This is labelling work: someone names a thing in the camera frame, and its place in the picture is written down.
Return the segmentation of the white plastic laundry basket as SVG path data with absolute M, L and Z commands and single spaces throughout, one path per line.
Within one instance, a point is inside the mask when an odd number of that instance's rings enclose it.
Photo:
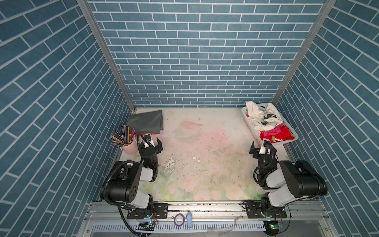
M 263 109 L 263 110 L 264 110 L 264 109 L 266 108 L 267 104 L 268 104 L 268 103 L 261 103 L 261 104 L 258 104 L 258 106 L 259 106 L 260 109 Z M 248 119 L 247 119 L 247 117 L 249 117 L 249 116 L 248 116 L 248 114 L 247 114 L 247 108 L 246 108 L 246 106 L 243 107 L 241 111 L 242 111 L 243 118 L 244 118 L 244 120 L 245 120 L 247 126 L 249 127 L 251 133 L 253 134 L 253 136 L 254 136 L 255 139 L 257 140 L 257 144 L 258 144 L 258 146 L 261 146 L 262 143 L 263 143 L 263 140 L 260 139 L 260 132 L 261 132 L 261 131 L 257 131 L 257 130 L 255 130 L 255 129 L 252 128 L 252 126 L 248 123 Z M 284 125 L 285 125 L 286 127 L 289 128 L 290 132 L 291 132 L 292 135 L 295 137 L 295 139 L 294 139 L 294 140 L 291 140 L 291 141 L 283 141 L 283 142 L 273 143 L 274 146 L 276 146 L 276 145 L 282 145 L 282 144 L 285 144 L 285 143 L 289 143 L 289 142 L 292 142 L 292 141 L 295 141 L 295 140 L 298 139 L 298 135 L 297 135 L 297 133 L 295 132 L 295 130 L 293 129 L 293 127 L 290 125 L 290 123 L 288 123 L 288 121 L 284 118 L 284 116 L 283 116 L 281 113 L 280 113 L 280 115 L 281 115 L 281 117 L 282 117 L 282 119 L 283 119 L 283 123 L 284 123 Z

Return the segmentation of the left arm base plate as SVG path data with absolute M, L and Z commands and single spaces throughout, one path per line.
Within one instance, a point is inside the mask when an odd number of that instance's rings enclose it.
M 167 219 L 168 215 L 168 203 L 158 203 L 154 202 L 148 205 L 147 208 L 141 209 L 136 208 L 129 211 L 127 214 L 127 219 L 129 220 L 142 220 L 142 219 Z

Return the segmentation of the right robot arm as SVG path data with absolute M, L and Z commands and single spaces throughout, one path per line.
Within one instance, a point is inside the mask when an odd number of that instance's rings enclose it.
M 252 143 L 249 150 L 258 161 L 253 171 L 254 181 L 262 189 L 269 190 L 261 197 L 263 215 L 274 215 L 298 200 L 327 194 L 326 181 L 307 161 L 279 161 L 276 152 L 269 140 L 263 141 L 260 148 Z

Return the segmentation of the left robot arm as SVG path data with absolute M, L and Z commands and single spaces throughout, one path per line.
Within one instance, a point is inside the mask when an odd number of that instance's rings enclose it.
M 116 162 L 100 189 L 100 198 L 122 209 L 150 214 L 154 209 L 153 197 L 140 191 L 139 184 L 156 180 L 158 154 L 162 152 L 163 146 L 150 133 L 139 133 L 136 142 L 141 160 Z

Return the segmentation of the grey t shirt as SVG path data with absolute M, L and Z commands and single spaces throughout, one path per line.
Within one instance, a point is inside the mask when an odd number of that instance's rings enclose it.
M 126 125 L 137 133 L 159 134 L 164 130 L 162 110 L 130 115 Z

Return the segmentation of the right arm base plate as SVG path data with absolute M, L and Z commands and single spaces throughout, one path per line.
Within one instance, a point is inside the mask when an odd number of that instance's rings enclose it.
M 285 207 L 274 207 L 269 203 L 261 203 L 260 201 L 246 200 L 240 203 L 245 209 L 249 219 L 254 218 L 287 218 Z

